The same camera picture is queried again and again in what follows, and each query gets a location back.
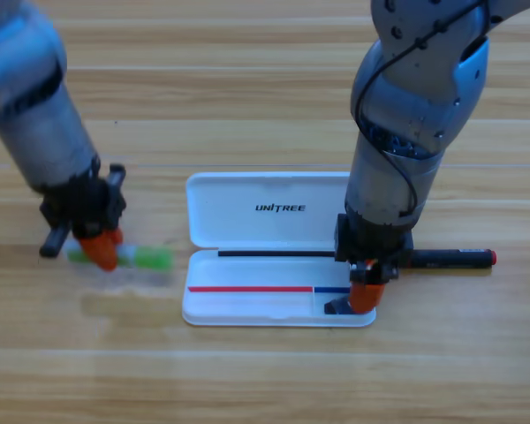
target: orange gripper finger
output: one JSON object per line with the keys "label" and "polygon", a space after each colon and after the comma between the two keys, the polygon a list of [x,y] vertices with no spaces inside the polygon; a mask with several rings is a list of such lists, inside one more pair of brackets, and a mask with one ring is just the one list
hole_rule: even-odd
{"label": "orange gripper finger", "polygon": [[121,245],[124,243],[124,234],[119,228],[116,228],[114,231],[105,231],[108,234],[108,237],[112,240],[115,245]]}
{"label": "orange gripper finger", "polygon": [[385,284],[352,283],[350,290],[350,306],[356,314],[371,312],[381,301]]}
{"label": "orange gripper finger", "polygon": [[79,243],[82,251],[90,261],[105,271],[113,271],[117,266],[116,245],[113,236],[103,232],[94,238],[80,238]]}

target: wooden table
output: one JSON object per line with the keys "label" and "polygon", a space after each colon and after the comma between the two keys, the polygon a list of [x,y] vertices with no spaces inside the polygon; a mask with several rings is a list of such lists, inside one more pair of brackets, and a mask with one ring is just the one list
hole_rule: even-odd
{"label": "wooden table", "polygon": [[367,0],[41,0],[127,240],[171,276],[38,258],[47,227],[0,144],[0,423],[530,423],[530,11],[492,36],[488,85],[415,229],[489,247],[492,274],[404,274],[368,329],[207,329],[181,318],[185,181],[348,170]]}

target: robotic arm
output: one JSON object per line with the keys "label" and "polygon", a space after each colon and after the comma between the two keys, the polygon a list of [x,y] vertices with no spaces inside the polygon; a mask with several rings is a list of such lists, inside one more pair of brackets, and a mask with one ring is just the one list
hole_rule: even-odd
{"label": "robotic arm", "polygon": [[[360,136],[336,228],[336,260],[351,264],[352,295],[327,306],[336,314],[345,313],[342,305],[352,313],[371,310],[398,276],[443,154],[481,97],[487,35],[529,9],[530,0],[372,0],[371,6],[379,40],[353,85]],[[40,253],[57,256],[72,231],[93,261],[112,270],[122,241],[125,169],[112,165],[107,178],[99,176],[100,159],[65,72],[64,46],[50,22],[29,2],[0,0],[0,139],[43,196],[51,233]]]}
{"label": "robotic arm", "polygon": [[444,152],[480,100],[488,33],[530,0],[372,0],[371,8],[379,40],[353,85],[360,136],[336,228],[352,294],[328,304],[332,314],[370,311],[398,277]]}
{"label": "robotic arm", "polygon": [[117,265],[125,209],[121,165],[99,177],[100,159],[64,84],[64,45],[30,3],[0,0],[0,139],[27,184],[43,196],[51,227],[40,250],[56,257],[72,231],[100,268]]}

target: blue stripe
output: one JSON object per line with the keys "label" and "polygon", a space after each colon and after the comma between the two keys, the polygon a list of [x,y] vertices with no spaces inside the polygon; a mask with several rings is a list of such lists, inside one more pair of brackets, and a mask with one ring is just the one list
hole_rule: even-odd
{"label": "blue stripe", "polygon": [[314,293],[341,293],[349,294],[349,287],[315,287]]}

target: green marker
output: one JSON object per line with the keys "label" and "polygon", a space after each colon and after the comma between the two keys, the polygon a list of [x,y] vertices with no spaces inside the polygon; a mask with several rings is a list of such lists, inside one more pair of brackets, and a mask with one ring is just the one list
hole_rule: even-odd
{"label": "green marker", "polygon": [[[71,262],[91,263],[74,239],[65,242],[64,251]],[[173,265],[172,254],[166,247],[119,245],[116,252],[117,265],[122,268],[168,271]]]}

